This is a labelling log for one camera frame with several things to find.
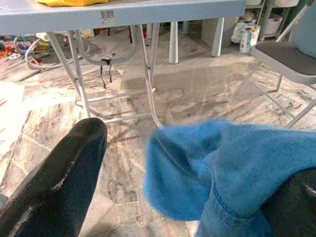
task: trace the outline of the marble floor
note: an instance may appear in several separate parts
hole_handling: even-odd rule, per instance
[[[162,123],[227,118],[236,123],[286,125],[290,118],[252,84],[246,84],[235,97],[230,97],[256,60],[239,53],[236,46],[223,48],[221,57],[211,58],[211,49],[200,40],[199,27],[193,22],[190,36],[179,34],[176,65],[168,63],[169,33],[166,29],[160,33],[154,86]],[[111,32],[111,36],[91,39],[101,50],[94,56],[96,59],[128,53],[128,29],[115,28]],[[150,52],[151,42],[147,44]],[[82,108],[74,103],[77,95],[63,68],[37,72],[19,62],[0,61],[0,194],[7,197],[70,128],[84,118]],[[131,61],[113,66],[113,83],[108,83],[106,89],[99,67],[84,60],[80,63],[88,97],[145,88],[139,52]],[[278,74],[265,65],[253,78],[294,114],[315,98],[313,90],[287,79],[279,93],[273,92]],[[92,115],[101,119],[148,111],[146,95],[91,103]],[[315,115],[316,110],[310,111],[295,128],[315,129]],[[161,216],[142,194],[145,142],[153,129],[150,118],[108,125],[107,151],[80,237],[194,236],[197,222],[178,222]]]

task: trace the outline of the plastic container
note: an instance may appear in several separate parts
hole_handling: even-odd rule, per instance
[[[271,13],[270,19],[268,20],[267,26],[265,27],[263,34],[265,35],[275,34],[278,31],[278,28],[280,27],[282,20],[283,20],[282,16]]]
[[[250,26],[241,31],[240,47],[242,53],[250,53],[250,49],[257,44],[260,26]]]
[[[261,3],[261,0],[247,0],[248,6],[260,5],[260,3]]]
[[[293,7],[298,4],[300,0],[275,0],[275,6],[279,7]]]

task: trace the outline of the black strap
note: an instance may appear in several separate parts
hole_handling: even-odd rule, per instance
[[[107,63],[107,65],[110,65],[110,68],[109,68],[109,76],[110,76],[110,83],[112,83],[112,74],[111,74],[111,68],[112,68],[112,64],[111,64],[111,59],[101,59],[101,61],[104,61]],[[103,82],[103,88],[106,89],[106,84],[103,80],[103,66],[100,66],[100,77],[101,77],[101,80]]]

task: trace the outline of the blue towel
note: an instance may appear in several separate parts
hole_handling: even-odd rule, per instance
[[[316,133],[207,121],[148,141],[144,194],[161,214],[200,220],[197,237],[272,237],[260,206],[316,166]]]

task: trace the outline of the folding chair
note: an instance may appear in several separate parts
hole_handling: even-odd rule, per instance
[[[252,81],[250,77],[258,69],[258,67],[264,63],[271,67],[276,72],[280,73],[276,91],[278,92],[281,87],[283,77],[289,80],[308,85],[313,90],[316,90],[312,84],[316,83],[316,58],[310,57],[301,51],[299,51],[291,42],[280,42],[287,33],[290,32],[292,27],[304,13],[312,6],[314,0],[309,1],[298,15],[287,26],[284,32],[277,38],[275,42],[261,43],[251,49],[251,55],[255,56],[260,62],[255,68],[244,78],[238,88],[234,91],[233,96],[245,85],[247,81],[253,83],[260,91],[263,92],[271,101],[279,106],[285,113],[291,116],[292,121],[286,125],[287,128],[291,128],[296,124],[306,113],[308,113],[315,105],[316,99],[313,100],[301,113],[294,116],[289,110],[282,106],[275,98],[265,92],[256,82]]]

